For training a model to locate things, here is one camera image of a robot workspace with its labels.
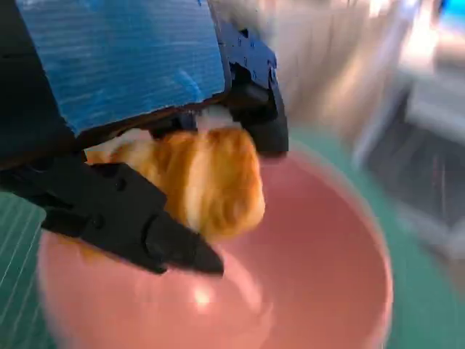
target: cutting mat grid line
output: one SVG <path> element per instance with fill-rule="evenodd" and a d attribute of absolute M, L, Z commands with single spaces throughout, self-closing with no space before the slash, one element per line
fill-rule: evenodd
<path fill-rule="evenodd" d="M 0 193 L 0 349 L 55 349 L 39 306 L 36 255 L 44 212 Z"/>

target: blue duct tape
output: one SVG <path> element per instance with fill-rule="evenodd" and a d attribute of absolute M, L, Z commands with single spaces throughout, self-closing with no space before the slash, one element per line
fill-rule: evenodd
<path fill-rule="evenodd" d="M 199 0 L 16 0 L 62 117 L 86 129 L 225 89 Z"/>

